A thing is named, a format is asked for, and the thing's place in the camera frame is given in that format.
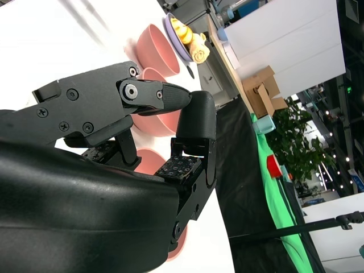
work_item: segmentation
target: cardboard box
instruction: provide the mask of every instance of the cardboard box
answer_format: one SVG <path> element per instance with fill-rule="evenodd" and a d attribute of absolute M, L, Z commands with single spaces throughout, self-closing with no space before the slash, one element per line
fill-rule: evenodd
<path fill-rule="evenodd" d="M 243 80 L 242 84 L 257 118 L 265 115 L 273 116 L 275 110 L 288 107 L 283 98 L 274 98 L 280 94 L 280 91 L 271 67 L 266 67 Z"/>

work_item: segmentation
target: red cup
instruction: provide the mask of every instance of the red cup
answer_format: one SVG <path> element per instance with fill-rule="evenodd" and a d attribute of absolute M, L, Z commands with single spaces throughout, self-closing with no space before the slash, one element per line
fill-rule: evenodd
<path fill-rule="evenodd" d="M 280 170 L 277 158 L 274 155 L 269 155 L 267 157 L 267 168 L 271 178 L 282 176 L 282 171 Z"/>
<path fill-rule="evenodd" d="M 180 73 L 180 65 L 172 46 L 154 24 L 150 24 L 139 37 L 136 54 L 144 68 L 152 67 L 164 77 Z"/>

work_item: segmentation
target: black pole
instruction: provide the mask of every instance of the black pole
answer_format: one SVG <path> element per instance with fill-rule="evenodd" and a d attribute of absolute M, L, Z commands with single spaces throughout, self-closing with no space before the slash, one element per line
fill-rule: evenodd
<path fill-rule="evenodd" d="M 231 245 L 238 245 L 240 243 L 247 243 L 252 241 L 261 241 L 266 239 L 280 238 L 297 233 L 310 232 L 320 229 L 329 229 L 336 226 L 341 226 L 342 223 L 338 222 L 335 218 L 325 219 L 321 221 L 307 223 L 305 225 L 284 227 L 267 232 L 253 233 L 248 235 L 239 235 L 229 238 Z"/>

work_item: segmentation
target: black fabric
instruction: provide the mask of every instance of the black fabric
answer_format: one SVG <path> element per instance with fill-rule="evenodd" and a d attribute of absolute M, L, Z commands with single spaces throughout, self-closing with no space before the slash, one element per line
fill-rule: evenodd
<path fill-rule="evenodd" d="M 282 182 L 283 189 L 286 193 L 287 200 L 291 206 L 292 212 L 296 217 L 296 222 L 298 225 L 305 224 L 301 208 L 297 203 L 297 198 L 295 195 L 295 187 L 292 183 L 289 182 Z M 306 253 L 308 256 L 308 259 L 310 261 L 312 270 L 314 273 L 325 273 L 324 267 L 322 266 L 322 263 L 320 261 L 320 257 L 316 251 L 316 248 L 312 242 L 312 238 L 309 235 L 308 232 L 301 233 L 301 240 L 303 243 L 303 246 L 306 249 Z"/>
<path fill-rule="evenodd" d="M 275 229 L 260 173 L 257 140 L 241 97 L 217 112 L 216 192 L 229 237 Z M 282 242 L 231 248 L 236 272 L 294 273 Z"/>

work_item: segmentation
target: yellow toy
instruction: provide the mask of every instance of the yellow toy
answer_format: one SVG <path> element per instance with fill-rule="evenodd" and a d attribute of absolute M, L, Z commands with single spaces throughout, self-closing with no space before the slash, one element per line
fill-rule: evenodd
<path fill-rule="evenodd" d="M 210 55 L 210 50 L 205 46 L 206 36 L 193 33 L 192 30 L 176 18 L 171 18 L 171 24 L 181 42 L 188 46 L 192 60 L 202 64 Z"/>
<path fill-rule="evenodd" d="M 210 50 L 205 46 L 206 36 L 205 34 L 193 34 L 193 38 L 189 46 L 189 54 L 192 60 L 197 64 L 202 64 L 210 55 Z"/>
<path fill-rule="evenodd" d="M 183 44 L 189 44 L 192 41 L 193 32 L 188 26 L 176 18 L 171 18 L 171 24 Z"/>

